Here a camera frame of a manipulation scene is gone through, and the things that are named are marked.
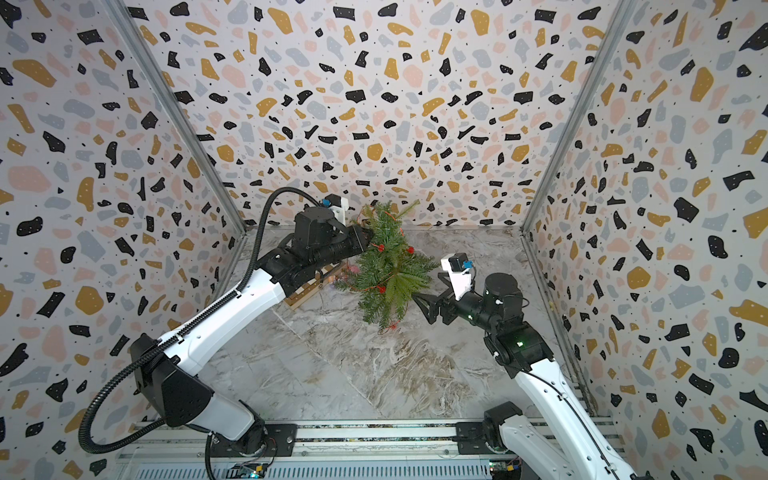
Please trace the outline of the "small green christmas tree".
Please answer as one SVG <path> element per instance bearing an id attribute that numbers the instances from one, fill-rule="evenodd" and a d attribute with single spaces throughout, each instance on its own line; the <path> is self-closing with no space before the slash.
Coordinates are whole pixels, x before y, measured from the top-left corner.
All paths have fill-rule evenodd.
<path id="1" fill-rule="evenodd" d="M 373 232 L 367 249 L 345 266 L 334 285 L 357 295 L 362 320 L 384 330 L 403 320 L 414 293 L 431 284 L 439 261 L 415 249 L 403 230 L 408 210 L 391 203 L 364 208 L 358 226 Z"/>

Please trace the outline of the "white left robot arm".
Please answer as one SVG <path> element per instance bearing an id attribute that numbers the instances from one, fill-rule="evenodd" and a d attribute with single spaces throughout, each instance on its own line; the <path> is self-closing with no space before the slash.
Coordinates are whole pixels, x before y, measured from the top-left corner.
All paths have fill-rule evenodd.
<path id="1" fill-rule="evenodd" d="M 206 308 L 157 340 L 141 336 L 130 348 L 134 359 L 157 344 L 170 344 L 135 374 L 139 391 L 165 425 L 211 432 L 242 456 L 262 453 L 267 429 L 261 417 L 244 402 L 215 392 L 199 372 L 258 316 L 325 267 L 365 252 L 372 238 L 371 229 L 343 225 L 329 207 L 309 207 L 296 216 L 292 234 L 252 257 L 248 280 L 229 290 L 221 307 Z"/>

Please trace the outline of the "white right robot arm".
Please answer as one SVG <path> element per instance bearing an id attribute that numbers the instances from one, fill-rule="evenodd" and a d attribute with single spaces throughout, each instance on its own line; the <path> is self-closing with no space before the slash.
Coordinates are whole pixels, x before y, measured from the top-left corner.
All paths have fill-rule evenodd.
<path id="1" fill-rule="evenodd" d="M 485 412 L 483 438 L 510 451 L 541 479 L 636 479 L 638 473 L 610 445 L 565 379 L 549 345 L 525 321 L 525 298 L 510 274 L 493 273 L 475 291 L 470 272 L 444 272 L 440 295 L 412 296 L 429 323 L 461 318 L 485 333 L 495 362 L 533 401 L 555 439 L 548 441 L 512 402 Z"/>

